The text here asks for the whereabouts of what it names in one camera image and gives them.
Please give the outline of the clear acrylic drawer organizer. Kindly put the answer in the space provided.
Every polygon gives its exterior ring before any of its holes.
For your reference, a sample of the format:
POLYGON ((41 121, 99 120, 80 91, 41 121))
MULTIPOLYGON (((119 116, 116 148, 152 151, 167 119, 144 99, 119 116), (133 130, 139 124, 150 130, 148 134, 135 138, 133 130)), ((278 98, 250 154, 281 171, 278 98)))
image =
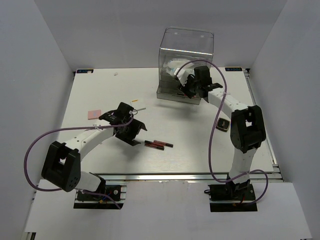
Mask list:
POLYGON ((208 67, 214 56, 214 33, 212 31, 170 26, 165 29, 158 53, 158 87, 156 97, 161 100, 199 105, 201 98, 180 97, 180 82, 166 72, 167 62, 172 59, 187 59, 180 70, 194 75, 194 68, 203 64, 208 67))

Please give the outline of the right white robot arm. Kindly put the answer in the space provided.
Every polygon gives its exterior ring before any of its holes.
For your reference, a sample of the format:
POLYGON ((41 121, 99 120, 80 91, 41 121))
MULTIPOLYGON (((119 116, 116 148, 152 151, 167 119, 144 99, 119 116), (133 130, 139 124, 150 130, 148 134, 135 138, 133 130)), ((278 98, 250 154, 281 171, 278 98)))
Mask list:
POLYGON ((226 180, 226 195, 236 200, 250 184, 249 172, 254 155, 266 140, 262 110, 258 105, 247 105, 227 93, 226 87, 213 83, 210 69, 197 66, 190 73, 177 68, 174 78, 180 82, 179 89, 188 97, 198 95, 218 108, 230 119, 230 140, 234 146, 231 169, 226 180))

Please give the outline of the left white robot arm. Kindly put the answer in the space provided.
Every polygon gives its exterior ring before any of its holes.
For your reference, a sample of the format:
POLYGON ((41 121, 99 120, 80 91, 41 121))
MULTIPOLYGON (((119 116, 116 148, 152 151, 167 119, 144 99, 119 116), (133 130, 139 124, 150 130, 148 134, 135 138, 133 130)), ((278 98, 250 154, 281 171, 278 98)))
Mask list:
POLYGON ((106 181, 97 174, 82 171, 82 160, 112 137, 136 146, 139 144, 136 136, 146 129, 143 122, 134 118, 134 108, 121 102, 117 109, 103 113, 93 126, 74 138, 53 142, 48 148, 41 176, 65 192, 84 191, 99 200, 105 196, 106 181))

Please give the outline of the white cotton pad packet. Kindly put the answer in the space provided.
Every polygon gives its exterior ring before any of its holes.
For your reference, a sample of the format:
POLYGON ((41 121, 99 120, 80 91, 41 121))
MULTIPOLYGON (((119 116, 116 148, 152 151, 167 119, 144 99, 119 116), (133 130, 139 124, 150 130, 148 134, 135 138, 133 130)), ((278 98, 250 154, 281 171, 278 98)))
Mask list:
POLYGON ((166 68, 166 72, 167 72, 171 77, 177 77, 179 70, 180 70, 179 67, 177 67, 177 68, 167 67, 167 68, 166 68))
POLYGON ((176 69, 176 68, 180 68, 182 65, 184 65, 187 62, 188 60, 185 58, 173 58, 167 62, 166 67, 170 69, 176 69))

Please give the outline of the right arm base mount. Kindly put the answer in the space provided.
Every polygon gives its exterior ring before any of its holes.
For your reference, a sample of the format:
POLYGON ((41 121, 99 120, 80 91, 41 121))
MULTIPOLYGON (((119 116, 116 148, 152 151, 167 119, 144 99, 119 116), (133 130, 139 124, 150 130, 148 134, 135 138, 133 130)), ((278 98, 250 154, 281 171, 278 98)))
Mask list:
POLYGON ((248 188, 235 193, 224 184, 211 184, 204 194, 209 196, 209 206, 212 213, 257 212, 255 191, 252 184, 248 188))

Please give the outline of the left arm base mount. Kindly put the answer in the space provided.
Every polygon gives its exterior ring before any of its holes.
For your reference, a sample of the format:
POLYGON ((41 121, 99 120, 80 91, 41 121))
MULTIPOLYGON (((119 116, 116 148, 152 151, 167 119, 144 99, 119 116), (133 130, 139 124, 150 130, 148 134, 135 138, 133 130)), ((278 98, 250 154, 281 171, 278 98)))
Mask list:
POLYGON ((84 193, 78 190, 75 194, 74 209, 83 210, 120 210, 126 199, 127 186, 122 182, 107 182, 100 195, 84 193))

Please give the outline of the dark red lipstick tube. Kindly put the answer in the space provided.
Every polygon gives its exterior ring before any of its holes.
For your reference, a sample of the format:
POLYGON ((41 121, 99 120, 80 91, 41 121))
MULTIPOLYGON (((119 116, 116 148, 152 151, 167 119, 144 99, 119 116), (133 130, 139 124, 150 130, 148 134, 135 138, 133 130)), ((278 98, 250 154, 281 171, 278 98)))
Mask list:
POLYGON ((167 143, 167 142, 163 142, 163 141, 158 141, 158 140, 154 140, 153 143, 155 143, 155 144, 157 144, 157 145, 169 147, 169 148, 173 148, 173 147, 174 147, 174 145, 171 144, 171 143, 167 143))
POLYGON ((165 150, 165 147, 164 147, 164 146, 156 145, 156 144, 151 144, 151 143, 145 143, 144 146, 145 146, 145 147, 148 147, 148 148, 153 148, 153 149, 161 150, 161 151, 164 151, 164 150, 165 150))

